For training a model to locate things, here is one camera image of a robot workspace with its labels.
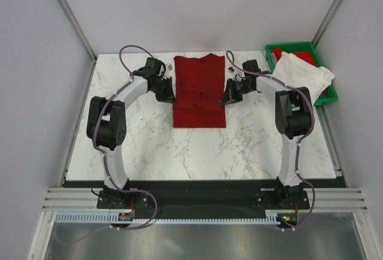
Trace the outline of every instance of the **marble table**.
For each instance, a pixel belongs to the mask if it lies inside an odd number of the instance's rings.
[[[154,56],[174,68],[175,56],[206,54],[177,52]],[[260,51],[234,54],[238,64],[257,59],[261,70],[269,69]],[[124,54],[123,58],[134,70],[145,64],[147,55]],[[174,69],[171,75],[177,95]],[[127,78],[118,54],[99,55],[66,175],[68,181],[104,179],[101,156],[86,136],[89,102],[93,96],[109,97]],[[301,154],[300,171],[308,179],[333,179],[333,164],[316,112],[315,117],[314,131]],[[122,151],[124,168],[131,180],[275,179],[281,168],[282,140],[275,128],[274,101],[264,94],[253,92],[245,95],[243,102],[226,106],[226,129],[175,129],[172,105],[156,102],[151,92],[127,109],[126,120]]]

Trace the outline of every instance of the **green tray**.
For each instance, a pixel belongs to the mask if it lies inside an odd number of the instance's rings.
[[[310,52],[316,66],[317,67],[323,66],[321,59],[319,58],[319,55],[317,51],[315,51],[315,48],[311,44],[311,42],[269,44],[265,46],[265,49],[266,49],[266,60],[269,63],[271,72],[273,72],[275,68],[275,64],[273,63],[273,59],[271,58],[271,51],[277,47],[280,48],[282,51],[285,51],[288,53]],[[317,101],[315,102],[314,106],[322,106],[322,105],[325,105],[326,103],[334,102],[335,100],[338,100],[338,94],[336,93],[336,90],[333,84],[331,84],[327,88],[327,93],[321,94],[319,98],[317,99]]]

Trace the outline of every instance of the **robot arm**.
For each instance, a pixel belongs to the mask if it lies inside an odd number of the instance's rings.
[[[260,71],[257,60],[249,60],[242,66],[245,71],[268,74],[268,72]],[[237,69],[229,68],[229,70],[233,73],[233,78],[227,80],[221,105],[240,102],[243,99],[242,95],[251,91],[258,91],[275,99],[275,125],[282,136],[282,165],[278,182],[282,188],[297,188],[302,183],[295,172],[297,141],[308,132],[311,126],[307,104],[297,92],[286,89],[271,78],[256,77],[246,73],[245,77],[241,77]],[[310,100],[309,90],[306,87],[299,90]]]
[[[134,80],[129,85],[123,85],[117,90],[117,96],[107,107],[101,121],[96,145],[105,151],[110,176],[115,184],[123,189],[129,189],[129,179],[123,165],[121,144],[126,136],[125,111],[140,96],[152,91],[159,102],[176,103],[172,88],[172,78],[164,63],[154,58],[148,58],[143,68],[133,72]],[[107,102],[104,97],[93,97],[90,101],[87,123],[87,136],[93,139],[96,123],[102,107]],[[104,192],[115,190],[110,178],[105,173]]]

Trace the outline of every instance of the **red cloth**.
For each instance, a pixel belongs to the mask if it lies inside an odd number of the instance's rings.
[[[219,105],[225,80],[225,57],[200,59],[177,56],[173,105],[174,127],[226,127],[225,108]]]
[[[275,60],[276,61],[279,61],[279,59],[282,57],[282,50],[280,48],[275,48],[274,50],[272,50],[274,56],[275,56]],[[298,58],[308,62],[309,64],[313,65],[316,67],[316,64],[311,56],[311,53],[310,52],[303,52],[303,53],[293,53],[295,56],[297,56]]]

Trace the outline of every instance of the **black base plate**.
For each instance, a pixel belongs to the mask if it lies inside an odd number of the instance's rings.
[[[302,191],[298,196],[284,197],[282,200],[278,200],[274,190],[262,190],[254,195],[254,205],[258,209],[287,209],[294,211],[296,209],[295,204],[298,205],[299,209],[310,209],[306,191]]]
[[[314,179],[311,183],[316,188],[344,188],[346,187],[343,177],[336,179]],[[140,188],[150,191],[157,199],[159,212],[157,219],[211,219],[211,218],[262,218],[265,215],[265,209],[271,207],[277,210],[286,209],[293,211],[294,204],[287,206],[273,201],[270,207],[262,206],[262,203],[256,201],[258,198],[269,198],[275,188],[275,180],[231,180],[231,181],[130,181],[130,187]],[[102,181],[65,181],[63,187],[66,188],[102,188]],[[270,191],[261,191],[261,189],[270,189]],[[144,209],[136,211],[136,218],[150,218],[154,212],[154,203],[150,197],[147,197],[148,204],[144,204]],[[308,209],[309,204],[305,201],[297,202],[299,209]],[[113,209],[113,204],[99,201],[98,208]],[[124,202],[122,208],[130,209],[131,202]]]
[[[98,209],[149,209],[149,196],[142,193],[124,194],[123,197],[110,197],[100,191],[97,201]]]

